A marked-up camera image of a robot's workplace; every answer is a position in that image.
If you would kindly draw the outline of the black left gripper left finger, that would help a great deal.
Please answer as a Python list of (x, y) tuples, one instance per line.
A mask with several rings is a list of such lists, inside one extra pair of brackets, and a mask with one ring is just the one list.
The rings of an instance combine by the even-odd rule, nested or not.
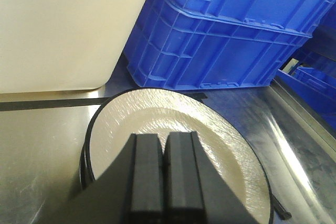
[(108, 169), (62, 212), (63, 223), (163, 223), (162, 149), (131, 134)]

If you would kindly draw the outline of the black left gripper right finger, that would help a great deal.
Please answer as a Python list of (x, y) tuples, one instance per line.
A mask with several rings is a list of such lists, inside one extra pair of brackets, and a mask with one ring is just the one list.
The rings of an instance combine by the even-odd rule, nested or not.
[(209, 160), (196, 132), (171, 132), (164, 151), (166, 223), (257, 223)]

